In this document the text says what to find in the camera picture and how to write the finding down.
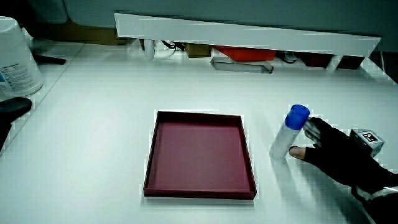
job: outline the plastic jar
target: plastic jar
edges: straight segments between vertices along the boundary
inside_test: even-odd
[[[0,90],[6,96],[26,96],[42,85],[43,76],[18,22],[0,16]]]

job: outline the shelf leg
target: shelf leg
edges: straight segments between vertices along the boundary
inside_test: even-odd
[[[329,64],[328,64],[328,66],[327,66],[327,68],[326,68],[327,72],[328,72],[328,73],[333,73],[333,72],[336,70],[336,68],[337,68],[337,66],[338,66],[338,64],[340,63],[340,61],[341,61],[342,58],[343,58],[342,55],[334,55],[334,56],[331,58],[331,60],[330,60],[330,62],[329,62]]]

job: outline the white container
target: white container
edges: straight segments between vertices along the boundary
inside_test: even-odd
[[[26,96],[42,85],[43,76],[18,22],[0,16],[0,90],[11,97]]]
[[[303,128],[310,115],[308,108],[302,105],[293,105],[285,121],[269,149],[269,156],[273,159],[284,159],[297,135]]]

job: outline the test tube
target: test tube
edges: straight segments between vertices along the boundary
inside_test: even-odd
[[[273,159],[285,158],[289,148],[303,128],[310,116],[310,111],[303,105],[293,105],[287,114],[285,121],[269,149],[269,155]]]

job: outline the table surface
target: table surface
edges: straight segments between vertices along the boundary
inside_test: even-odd
[[[161,44],[147,61],[137,42],[38,41],[41,54],[68,62],[39,65],[45,85],[29,97],[34,108],[13,123],[0,153],[0,223],[368,222],[349,188],[290,156],[272,162],[268,150],[289,108],[303,104],[346,133],[375,131],[386,142],[376,160],[395,171],[398,87],[391,79],[362,68],[327,74],[277,58],[271,75],[216,71],[210,58],[168,56],[173,51]],[[145,198],[157,110],[242,115],[256,198]],[[301,132],[295,143],[311,141]]]

